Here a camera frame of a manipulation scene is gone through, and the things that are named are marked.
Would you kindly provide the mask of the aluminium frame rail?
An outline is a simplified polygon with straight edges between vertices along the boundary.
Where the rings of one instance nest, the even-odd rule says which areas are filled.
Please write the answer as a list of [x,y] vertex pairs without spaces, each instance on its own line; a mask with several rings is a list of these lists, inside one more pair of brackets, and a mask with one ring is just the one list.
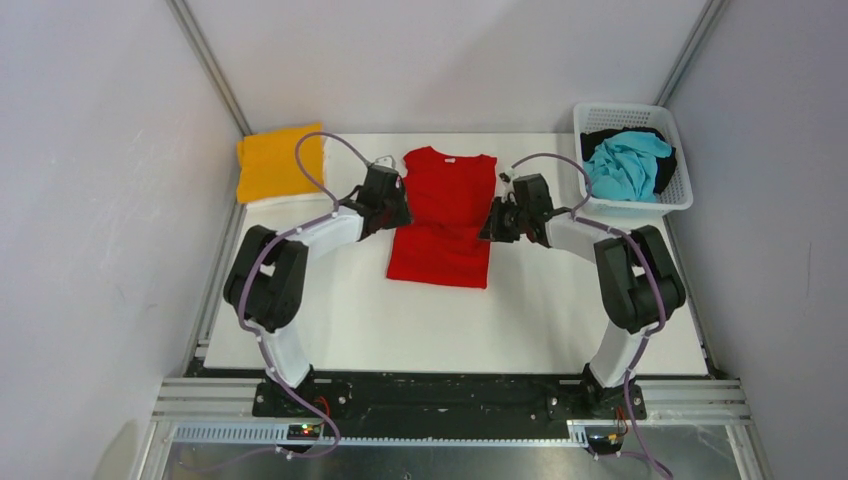
[[[297,419],[252,415],[257,379],[168,378],[162,382],[152,419],[172,425],[180,442],[290,444]],[[737,380],[640,380],[646,405],[640,426],[749,425],[751,410]]]

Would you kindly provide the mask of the left controller board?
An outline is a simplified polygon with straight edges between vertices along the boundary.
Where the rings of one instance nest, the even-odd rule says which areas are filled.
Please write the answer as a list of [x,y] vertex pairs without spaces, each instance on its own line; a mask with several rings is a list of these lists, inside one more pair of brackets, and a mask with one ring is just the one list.
[[322,436],[323,425],[321,423],[296,423],[289,424],[286,431],[287,441],[317,441]]

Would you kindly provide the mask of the red t-shirt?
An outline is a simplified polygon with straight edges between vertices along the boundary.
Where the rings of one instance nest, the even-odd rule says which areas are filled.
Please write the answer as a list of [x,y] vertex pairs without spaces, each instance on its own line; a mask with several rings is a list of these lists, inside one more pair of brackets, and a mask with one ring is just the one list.
[[395,232],[387,278],[485,289],[490,243],[478,235],[495,195],[497,159],[426,146],[408,152],[404,164],[413,221]]

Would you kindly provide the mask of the controller board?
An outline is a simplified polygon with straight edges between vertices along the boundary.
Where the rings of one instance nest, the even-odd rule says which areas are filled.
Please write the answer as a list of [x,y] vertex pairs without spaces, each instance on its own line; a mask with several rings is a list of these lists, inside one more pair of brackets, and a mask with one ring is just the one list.
[[323,425],[321,423],[296,423],[289,424],[286,431],[287,441],[317,441],[322,436]]
[[619,456],[622,447],[622,437],[617,434],[590,434],[587,437],[586,450],[593,457]]

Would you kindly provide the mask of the white plastic basket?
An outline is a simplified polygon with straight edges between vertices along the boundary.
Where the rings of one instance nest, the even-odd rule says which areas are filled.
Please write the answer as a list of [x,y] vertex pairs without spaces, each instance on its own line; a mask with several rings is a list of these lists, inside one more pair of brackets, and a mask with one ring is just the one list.
[[573,108],[574,142],[577,159],[588,151],[581,136],[603,130],[627,128],[653,129],[673,149],[677,164],[667,186],[654,196],[652,202],[617,201],[592,197],[584,208],[593,213],[629,216],[662,217],[673,211],[686,210],[693,203],[693,193],[682,142],[675,119],[664,107],[636,103],[581,102]]

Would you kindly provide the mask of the folded orange t-shirt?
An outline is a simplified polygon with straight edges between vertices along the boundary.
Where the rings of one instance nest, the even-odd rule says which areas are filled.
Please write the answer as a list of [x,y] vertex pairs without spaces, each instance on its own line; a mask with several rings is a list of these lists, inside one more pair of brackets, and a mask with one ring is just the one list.
[[237,201],[248,204],[280,196],[319,193],[303,175],[295,147],[305,135],[320,131],[321,123],[284,128],[244,137],[236,147],[240,177]]

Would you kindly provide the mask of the folded white t-shirt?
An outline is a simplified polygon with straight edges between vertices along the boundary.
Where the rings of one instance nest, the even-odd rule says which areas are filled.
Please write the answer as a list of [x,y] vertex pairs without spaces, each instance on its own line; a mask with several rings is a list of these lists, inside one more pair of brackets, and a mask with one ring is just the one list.
[[[324,185],[324,152],[322,140],[317,136],[302,137],[295,147],[295,159],[304,176],[307,177],[319,189]],[[255,201],[246,205],[259,207],[279,203],[288,203],[300,200],[309,200],[321,194],[302,194],[294,196],[280,196],[265,200]]]

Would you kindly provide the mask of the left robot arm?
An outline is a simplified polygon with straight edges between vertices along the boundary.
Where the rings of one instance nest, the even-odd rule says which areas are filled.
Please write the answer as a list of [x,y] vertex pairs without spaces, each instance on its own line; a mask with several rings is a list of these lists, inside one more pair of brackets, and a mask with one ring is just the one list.
[[308,263],[412,220],[402,175],[373,164],[351,194],[333,200],[330,212],[283,232],[262,225],[247,230],[223,299],[240,327],[256,337],[268,376],[280,384],[277,403],[290,415],[305,415],[316,399],[314,387],[304,382],[312,365],[294,324]]

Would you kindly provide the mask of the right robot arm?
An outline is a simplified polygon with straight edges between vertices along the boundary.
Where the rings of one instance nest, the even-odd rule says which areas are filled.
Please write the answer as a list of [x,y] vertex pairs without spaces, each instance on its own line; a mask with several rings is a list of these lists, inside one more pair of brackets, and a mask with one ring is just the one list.
[[685,303],[668,245],[653,225],[624,230],[554,207],[540,174],[500,178],[506,191],[494,198],[479,239],[513,243],[525,238],[577,255],[596,268],[608,324],[584,368],[580,399],[588,414],[606,417],[630,389],[648,339]]

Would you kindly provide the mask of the right controller board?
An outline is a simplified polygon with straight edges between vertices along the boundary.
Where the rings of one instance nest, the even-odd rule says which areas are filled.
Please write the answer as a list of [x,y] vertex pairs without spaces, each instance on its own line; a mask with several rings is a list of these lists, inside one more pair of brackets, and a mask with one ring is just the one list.
[[590,434],[587,437],[586,450],[593,457],[619,456],[622,447],[622,437],[617,434]]

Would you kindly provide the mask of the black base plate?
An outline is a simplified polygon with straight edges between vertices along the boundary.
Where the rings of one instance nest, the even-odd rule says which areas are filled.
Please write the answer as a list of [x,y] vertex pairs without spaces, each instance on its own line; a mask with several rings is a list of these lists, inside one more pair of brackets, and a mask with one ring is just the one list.
[[639,386],[585,375],[315,371],[295,391],[349,439],[570,440],[567,421],[647,417]]

